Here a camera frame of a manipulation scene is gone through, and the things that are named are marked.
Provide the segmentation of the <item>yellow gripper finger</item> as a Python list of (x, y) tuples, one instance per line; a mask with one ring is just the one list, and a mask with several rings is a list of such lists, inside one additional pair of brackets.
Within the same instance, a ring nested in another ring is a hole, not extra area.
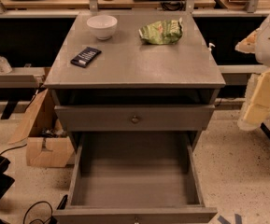
[(270, 114), (270, 69), (252, 74), (237, 125), (243, 131), (259, 128)]

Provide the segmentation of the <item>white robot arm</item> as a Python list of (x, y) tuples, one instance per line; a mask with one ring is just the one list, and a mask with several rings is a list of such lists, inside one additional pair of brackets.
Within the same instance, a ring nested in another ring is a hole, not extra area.
[(270, 114), (270, 14), (259, 28), (237, 43), (235, 50), (253, 53), (258, 63), (268, 67), (260, 75), (251, 75), (240, 110), (238, 127), (251, 131), (259, 128)]

